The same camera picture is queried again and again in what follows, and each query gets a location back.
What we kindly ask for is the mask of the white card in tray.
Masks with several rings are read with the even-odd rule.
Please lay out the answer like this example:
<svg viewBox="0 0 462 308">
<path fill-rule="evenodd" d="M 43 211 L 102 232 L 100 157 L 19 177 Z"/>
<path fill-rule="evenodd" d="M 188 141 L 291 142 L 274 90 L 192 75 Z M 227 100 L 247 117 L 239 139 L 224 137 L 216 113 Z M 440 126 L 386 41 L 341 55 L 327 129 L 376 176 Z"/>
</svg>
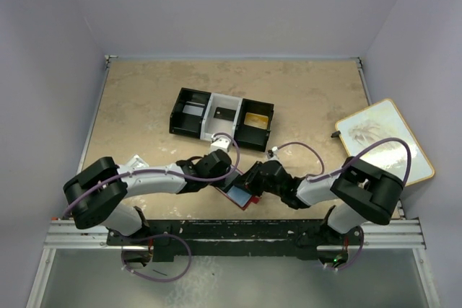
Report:
<svg viewBox="0 0 462 308">
<path fill-rule="evenodd" d="M 202 106 L 198 105 L 185 105 L 183 108 L 183 113 L 189 114 L 189 115 L 195 115 L 195 116 L 202 116 L 202 113 L 204 111 L 204 108 Z"/>
</svg>

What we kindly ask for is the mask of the black card in tray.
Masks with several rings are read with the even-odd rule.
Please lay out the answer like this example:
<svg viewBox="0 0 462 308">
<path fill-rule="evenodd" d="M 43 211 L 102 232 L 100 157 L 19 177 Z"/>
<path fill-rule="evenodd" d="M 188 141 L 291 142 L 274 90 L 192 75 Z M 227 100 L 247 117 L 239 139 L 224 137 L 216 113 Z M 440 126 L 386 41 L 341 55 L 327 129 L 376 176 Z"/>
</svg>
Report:
<svg viewBox="0 0 462 308">
<path fill-rule="evenodd" d="M 233 121 L 235 118 L 235 110 L 225 107 L 217 107 L 214 111 L 214 118 L 226 121 Z"/>
</svg>

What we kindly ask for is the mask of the red leather card holder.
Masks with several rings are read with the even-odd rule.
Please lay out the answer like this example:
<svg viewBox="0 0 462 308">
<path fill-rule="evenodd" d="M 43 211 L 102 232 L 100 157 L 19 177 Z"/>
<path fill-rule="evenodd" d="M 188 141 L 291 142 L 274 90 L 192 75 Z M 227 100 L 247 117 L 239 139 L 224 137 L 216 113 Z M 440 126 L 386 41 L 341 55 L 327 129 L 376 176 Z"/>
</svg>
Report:
<svg viewBox="0 0 462 308">
<path fill-rule="evenodd" d="M 257 204 L 259 197 L 253 196 L 247 191 L 234 185 L 234 180 L 241 176 L 239 171 L 233 172 L 224 181 L 216 186 L 216 189 L 233 202 L 241 210 L 247 209 L 252 203 Z"/>
</svg>

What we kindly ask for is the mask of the small printed plastic packet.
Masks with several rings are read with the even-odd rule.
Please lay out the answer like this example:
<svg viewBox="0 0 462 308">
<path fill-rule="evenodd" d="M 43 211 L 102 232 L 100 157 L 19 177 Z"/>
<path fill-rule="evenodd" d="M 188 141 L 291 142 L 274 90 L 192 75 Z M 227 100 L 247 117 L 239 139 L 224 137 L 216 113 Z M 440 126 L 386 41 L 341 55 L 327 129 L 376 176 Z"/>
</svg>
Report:
<svg viewBox="0 0 462 308">
<path fill-rule="evenodd" d="M 130 167 L 132 170 L 144 169 L 149 167 L 149 164 L 145 162 L 138 154 L 135 154 L 130 158 L 126 163 L 127 167 Z"/>
</svg>

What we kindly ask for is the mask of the aluminium frame rail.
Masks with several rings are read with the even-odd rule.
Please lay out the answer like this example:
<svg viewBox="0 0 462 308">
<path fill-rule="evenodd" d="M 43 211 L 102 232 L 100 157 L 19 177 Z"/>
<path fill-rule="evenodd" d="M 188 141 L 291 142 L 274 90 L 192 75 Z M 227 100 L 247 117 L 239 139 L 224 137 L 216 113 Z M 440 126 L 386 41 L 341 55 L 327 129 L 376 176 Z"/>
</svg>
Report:
<svg viewBox="0 0 462 308">
<path fill-rule="evenodd" d="M 50 223 L 29 307 L 440 307 L 419 221 L 397 210 L 364 227 L 356 261 L 333 271 L 291 258 L 179 258 L 172 283 L 122 269 L 107 232 Z"/>
</svg>

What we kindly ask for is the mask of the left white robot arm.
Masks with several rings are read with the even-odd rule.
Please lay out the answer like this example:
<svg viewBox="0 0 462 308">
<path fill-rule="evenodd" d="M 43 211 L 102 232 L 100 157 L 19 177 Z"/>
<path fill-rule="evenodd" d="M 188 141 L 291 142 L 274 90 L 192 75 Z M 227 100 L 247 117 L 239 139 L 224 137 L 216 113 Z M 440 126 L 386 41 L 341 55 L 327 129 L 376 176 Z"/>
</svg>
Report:
<svg viewBox="0 0 462 308">
<path fill-rule="evenodd" d="M 179 160 L 164 167 L 134 168 L 103 157 L 63 186 L 68 207 L 78 229 L 102 225 L 122 234 L 131 244 L 145 242 L 149 231 L 141 209 L 122 200 L 152 193 L 196 193 L 232 174 L 232 160 L 218 149 L 201 157 Z"/>
</svg>

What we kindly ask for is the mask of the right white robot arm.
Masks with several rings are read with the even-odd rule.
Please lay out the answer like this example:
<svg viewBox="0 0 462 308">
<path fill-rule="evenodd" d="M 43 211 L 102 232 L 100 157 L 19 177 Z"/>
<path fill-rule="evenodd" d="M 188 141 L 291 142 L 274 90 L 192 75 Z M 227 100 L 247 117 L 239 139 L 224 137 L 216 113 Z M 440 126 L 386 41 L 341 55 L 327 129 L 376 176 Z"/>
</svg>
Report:
<svg viewBox="0 0 462 308">
<path fill-rule="evenodd" d="M 329 244 L 339 243 L 347 232 L 366 221 L 389 224 L 404 189 L 399 177 L 354 157 L 347 158 L 340 170 L 309 180 L 291 176 L 277 159 L 256 162 L 233 185 L 252 196 L 276 195 L 296 210 L 341 200 L 321 226 L 321 236 Z"/>
</svg>

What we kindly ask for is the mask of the black white three-compartment tray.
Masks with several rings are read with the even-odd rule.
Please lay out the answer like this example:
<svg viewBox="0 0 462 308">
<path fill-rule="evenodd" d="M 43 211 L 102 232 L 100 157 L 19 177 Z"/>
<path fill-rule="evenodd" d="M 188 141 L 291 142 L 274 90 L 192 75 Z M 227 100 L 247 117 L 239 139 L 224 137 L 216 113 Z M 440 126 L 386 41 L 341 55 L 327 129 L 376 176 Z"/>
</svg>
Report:
<svg viewBox="0 0 462 308">
<path fill-rule="evenodd" d="M 239 147 L 263 152 L 273 116 L 271 103 L 183 87 L 170 113 L 169 132 L 202 141 L 227 133 Z"/>
</svg>

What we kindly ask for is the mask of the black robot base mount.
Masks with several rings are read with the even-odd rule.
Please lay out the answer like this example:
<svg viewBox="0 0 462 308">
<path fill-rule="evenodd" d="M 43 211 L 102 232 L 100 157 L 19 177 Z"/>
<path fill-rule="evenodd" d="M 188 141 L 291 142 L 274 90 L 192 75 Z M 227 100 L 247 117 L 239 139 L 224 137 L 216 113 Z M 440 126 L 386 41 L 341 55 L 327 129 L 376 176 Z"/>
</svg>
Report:
<svg viewBox="0 0 462 308">
<path fill-rule="evenodd" d="M 135 247 L 143 247 L 142 260 L 156 263 L 177 256 L 272 257 L 330 260 L 345 263 L 347 248 L 361 245 L 362 228 L 339 234 L 326 219 L 168 220 L 146 221 L 132 236 L 109 229 L 107 242 L 121 246 L 126 259 L 135 261 Z"/>
</svg>

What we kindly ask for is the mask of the gold card in tray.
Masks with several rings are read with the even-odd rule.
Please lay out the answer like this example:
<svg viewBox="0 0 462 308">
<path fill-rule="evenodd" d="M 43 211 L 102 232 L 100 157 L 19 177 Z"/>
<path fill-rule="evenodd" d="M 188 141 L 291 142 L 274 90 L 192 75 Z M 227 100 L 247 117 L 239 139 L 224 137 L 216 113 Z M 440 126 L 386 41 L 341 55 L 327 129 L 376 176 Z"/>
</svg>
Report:
<svg viewBox="0 0 462 308">
<path fill-rule="evenodd" d="M 254 128 L 267 129 L 269 117 L 267 115 L 256 113 L 246 113 L 244 117 L 244 124 Z"/>
</svg>

